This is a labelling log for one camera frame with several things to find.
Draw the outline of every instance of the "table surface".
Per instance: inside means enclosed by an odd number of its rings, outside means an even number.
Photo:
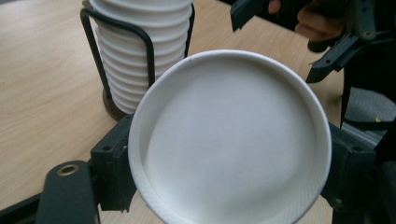
[[[190,55],[244,49],[272,57],[306,78],[320,58],[307,40],[254,18],[233,33],[230,7],[195,0]],[[116,124],[104,107],[103,86],[79,18],[80,0],[18,0],[0,5],[0,210],[40,192],[47,172],[90,158]],[[310,85],[328,119],[340,121],[342,74]],[[102,223],[162,223],[136,193],[131,211],[100,212]],[[331,223],[321,197],[299,223]]]

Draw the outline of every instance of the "hand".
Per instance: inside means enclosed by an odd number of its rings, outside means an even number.
[[[295,27],[295,32],[311,41],[323,41],[339,36],[344,29],[344,21],[321,15],[318,12],[319,5],[320,0],[314,0],[300,10],[297,15],[299,23]],[[277,13],[280,7],[280,0],[270,0],[268,12]]]

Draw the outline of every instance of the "stack of paper bowls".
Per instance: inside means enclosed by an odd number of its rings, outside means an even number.
[[[192,0],[90,0],[99,13],[142,28],[154,47],[155,77],[184,58]],[[147,53],[132,32],[97,22],[96,33],[113,101],[135,112],[149,88]]]

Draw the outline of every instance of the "wooden table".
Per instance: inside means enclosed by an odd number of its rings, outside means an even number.
[[[190,54],[244,49],[270,56],[306,78],[320,55],[307,40],[261,19],[232,32],[230,7],[194,2]],[[40,192],[57,164],[90,158],[91,148],[116,124],[104,107],[79,11],[80,0],[18,0],[0,5],[0,210]],[[312,89],[328,119],[339,123],[342,74]],[[139,194],[130,213],[101,212],[103,223],[161,223]],[[322,199],[300,223],[331,223]]]

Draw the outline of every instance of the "black metal rack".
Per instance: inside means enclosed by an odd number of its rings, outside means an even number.
[[[192,33],[192,28],[193,28],[194,19],[195,19],[194,6],[191,5],[191,8],[192,8],[192,13],[190,16],[190,28],[188,30],[186,48],[184,51],[185,57],[187,57],[187,55],[189,53],[189,47],[190,47],[190,42],[191,42],[191,33]],[[101,58],[101,55],[99,52],[99,48],[96,44],[96,39],[93,34],[90,18],[93,18],[96,21],[99,21],[99,22],[109,25],[111,27],[115,27],[115,28],[119,28],[123,31],[131,32],[131,33],[139,36],[143,40],[143,42],[146,46],[146,54],[147,54],[148,87],[150,87],[155,82],[154,47],[153,47],[151,38],[139,26],[136,26],[136,25],[128,23],[128,22],[118,21],[118,20],[109,18],[109,17],[99,13],[98,11],[94,10],[91,6],[84,7],[80,11],[80,17],[81,17],[82,25],[84,27],[85,34],[86,34],[88,42],[90,44],[91,52],[92,52],[94,61],[96,63],[96,67],[99,72],[99,77],[101,78],[101,81],[102,81],[102,84],[104,87],[102,97],[103,97],[103,101],[105,104],[105,108],[113,119],[120,120],[121,118],[126,116],[126,114],[123,111],[119,110],[112,100],[112,95],[111,95],[110,87],[107,82],[105,68],[103,67],[103,62],[102,62],[102,58]]]

